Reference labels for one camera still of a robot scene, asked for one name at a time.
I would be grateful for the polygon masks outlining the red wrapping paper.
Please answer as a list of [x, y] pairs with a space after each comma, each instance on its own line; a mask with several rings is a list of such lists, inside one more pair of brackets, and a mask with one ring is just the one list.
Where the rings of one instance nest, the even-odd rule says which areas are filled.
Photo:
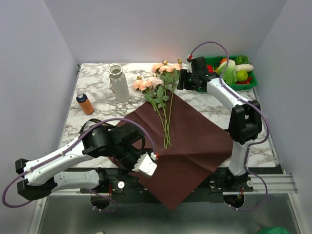
[[228, 133], [181, 99], [170, 96], [171, 145], [163, 147], [164, 132], [160, 118], [146, 102], [126, 115], [151, 136], [156, 146], [157, 169], [151, 178], [135, 173], [144, 186], [169, 210], [176, 208], [214, 173], [232, 154], [233, 141]]

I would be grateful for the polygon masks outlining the pink artificial flower bunch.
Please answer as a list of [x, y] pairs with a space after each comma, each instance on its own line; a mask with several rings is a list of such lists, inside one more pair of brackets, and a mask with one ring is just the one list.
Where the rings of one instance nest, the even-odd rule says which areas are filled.
[[149, 78], [137, 76], [133, 89], [141, 91], [145, 100], [151, 104], [160, 118], [164, 130], [164, 148], [171, 145], [170, 124], [174, 91], [177, 87], [182, 60], [175, 64], [167, 61], [156, 63], [152, 67], [153, 75]]

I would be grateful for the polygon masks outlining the black ribbon with gold text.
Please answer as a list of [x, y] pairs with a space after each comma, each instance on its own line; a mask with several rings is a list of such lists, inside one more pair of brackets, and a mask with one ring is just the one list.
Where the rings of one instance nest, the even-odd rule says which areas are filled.
[[[91, 126], [98, 124], [99, 122], [101, 122], [101, 120], [96, 119], [96, 118], [91, 118], [88, 121], [86, 121], [80, 131], [79, 131], [79, 135], [82, 135], [85, 131], [87, 131]], [[106, 129], [110, 130], [115, 128], [116, 126], [109, 124], [109, 123], [101, 123], [101, 126], [105, 127]]]

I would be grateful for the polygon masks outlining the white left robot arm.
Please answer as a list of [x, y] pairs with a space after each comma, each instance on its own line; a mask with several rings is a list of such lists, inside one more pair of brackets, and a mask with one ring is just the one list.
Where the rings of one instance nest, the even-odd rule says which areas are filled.
[[[143, 127], [131, 120], [121, 126], [96, 119], [93, 122], [88, 130], [81, 130], [79, 137], [57, 151], [37, 160], [17, 160], [16, 172], [22, 177], [17, 183], [18, 194], [33, 201], [67, 189], [104, 193], [109, 191], [111, 176], [135, 183], [129, 172], [153, 175], [157, 167], [155, 155], [152, 149], [145, 148], [149, 135]], [[112, 157], [121, 168], [74, 168], [101, 156]]]

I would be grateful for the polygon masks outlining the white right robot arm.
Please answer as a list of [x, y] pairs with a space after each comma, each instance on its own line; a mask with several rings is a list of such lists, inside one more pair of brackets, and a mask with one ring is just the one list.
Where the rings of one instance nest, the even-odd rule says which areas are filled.
[[247, 172], [248, 146], [262, 131], [258, 101], [249, 101], [227, 85], [217, 73], [209, 73], [205, 58], [193, 58], [182, 65], [177, 85], [179, 90], [203, 91], [214, 96], [230, 112], [228, 133], [233, 140], [233, 149], [229, 171], [224, 185], [235, 191], [242, 185], [239, 176]]

